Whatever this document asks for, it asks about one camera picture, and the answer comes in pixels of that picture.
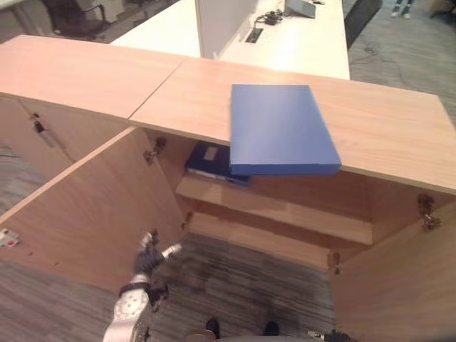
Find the wooden shelf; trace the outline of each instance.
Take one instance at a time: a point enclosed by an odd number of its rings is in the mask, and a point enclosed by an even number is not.
[[[361,175],[340,172],[333,177],[253,177],[240,187],[195,175],[185,175],[176,192],[277,222],[372,244],[372,223]]]
[[[329,249],[283,237],[260,228],[196,212],[190,222],[190,231],[274,255],[279,259],[293,261],[323,271],[328,270]]]
[[[1,45],[0,93],[127,120],[185,59],[88,41],[17,36]]]
[[[229,145],[233,84],[310,85],[342,170],[456,195],[455,129],[435,95],[189,57],[130,120]]]

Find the blue folder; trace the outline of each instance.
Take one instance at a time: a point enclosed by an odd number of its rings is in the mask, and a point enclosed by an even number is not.
[[[229,171],[229,147],[199,141],[185,164],[190,173],[248,185],[250,176],[232,175]]]
[[[333,175],[340,166],[309,86],[232,86],[232,174]]]

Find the office chair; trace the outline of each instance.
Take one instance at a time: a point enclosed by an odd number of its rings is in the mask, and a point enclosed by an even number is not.
[[[356,1],[344,20],[347,49],[355,42],[362,30],[382,7],[382,4],[382,0]]]
[[[76,0],[41,0],[51,18],[52,30],[65,37],[87,38],[94,40],[106,24],[105,8],[97,5],[82,9]],[[103,20],[87,19],[86,14],[99,9]]]
[[[144,14],[143,19],[138,19],[133,22],[133,27],[138,26],[139,24],[142,24],[144,21],[149,19],[149,14],[147,13],[147,8],[145,8],[145,4],[149,2],[150,0],[128,0],[131,4],[137,4],[138,8],[142,11]]]

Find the sneaker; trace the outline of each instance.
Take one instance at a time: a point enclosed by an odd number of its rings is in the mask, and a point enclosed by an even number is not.
[[[404,7],[404,9],[402,10],[401,15],[402,15],[405,19],[410,19],[410,5],[407,5],[406,7]]]
[[[216,318],[212,317],[206,323],[206,330],[212,331],[217,337],[217,340],[220,339],[220,325]]]
[[[393,12],[391,12],[391,18],[395,18],[396,16],[398,16],[399,10],[400,10],[399,5],[394,6]]]
[[[264,328],[263,336],[278,336],[279,334],[279,325],[274,321],[268,322],[266,328]]]

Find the cabinet top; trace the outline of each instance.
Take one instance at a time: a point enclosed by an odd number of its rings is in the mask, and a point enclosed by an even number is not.
[[[309,84],[343,170],[456,195],[456,132],[435,95],[189,57],[130,119],[228,145],[236,83]]]
[[[19,36],[0,94],[229,144],[232,84],[308,84],[342,169],[456,195],[456,132],[435,95],[153,51]]]
[[[62,38],[0,45],[0,93],[128,118],[184,56]]]

